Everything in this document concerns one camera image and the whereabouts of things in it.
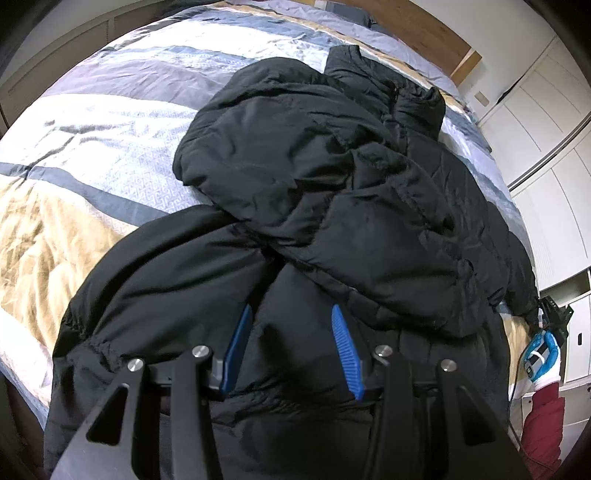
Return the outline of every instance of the white glove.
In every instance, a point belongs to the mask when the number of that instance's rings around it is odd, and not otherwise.
[[[525,351],[524,364],[528,360],[532,363],[536,360],[536,354],[533,352],[544,342],[548,346],[548,358],[546,358],[544,365],[540,367],[535,375],[531,369],[527,371],[530,380],[534,384],[535,391],[541,390],[554,382],[560,382],[560,348],[556,343],[556,338],[550,332],[536,334]]]

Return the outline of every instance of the blue gripper pad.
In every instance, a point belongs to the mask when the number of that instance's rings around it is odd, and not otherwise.
[[[338,305],[332,308],[332,330],[335,337],[336,348],[339,351],[340,363],[343,366],[345,380],[349,391],[355,396],[355,400],[363,399],[365,386],[361,374],[361,359],[355,349],[355,343],[347,327],[343,312]]]
[[[223,378],[222,384],[220,385],[220,393],[224,397],[236,386],[236,380],[238,379],[238,373],[240,372],[240,366],[242,365],[242,359],[244,358],[244,352],[251,330],[252,307],[246,304],[223,361]]]

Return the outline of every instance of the black puffer jacket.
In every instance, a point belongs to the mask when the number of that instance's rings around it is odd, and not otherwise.
[[[506,296],[518,314],[535,309],[522,246],[434,140],[435,90],[356,47],[331,50],[326,72],[260,61],[197,114],[173,170],[215,206],[139,228],[70,302],[54,351],[49,471],[126,359],[190,349],[261,284],[238,384],[212,405],[225,478],[359,477],[371,419],[345,384],[336,302],[395,330],[393,347],[412,360],[456,360],[506,421],[509,350],[494,305]],[[163,478],[167,426],[163,414]]]

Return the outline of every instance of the bedsheet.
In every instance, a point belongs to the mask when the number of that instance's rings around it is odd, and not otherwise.
[[[78,64],[0,141],[0,322],[14,327],[5,342],[37,363],[2,343],[0,362],[26,391],[42,425],[49,354],[66,306],[89,271],[137,226],[210,203],[171,171],[196,112],[243,66],[283,56],[322,72],[328,50],[343,44],[357,44],[364,56],[442,90],[447,113],[440,141],[467,165],[531,252],[519,211],[457,90],[399,40],[286,0],[186,9]],[[525,327],[510,312],[503,318],[515,361]]]

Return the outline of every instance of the red sleeve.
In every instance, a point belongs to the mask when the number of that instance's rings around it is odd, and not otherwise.
[[[560,466],[560,442],[564,423],[564,399],[558,396],[558,382],[537,391],[533,407],[525,419],[521,444],[525,453],[548,465],[552,471],[525,459],[534,480],[550,478]]]

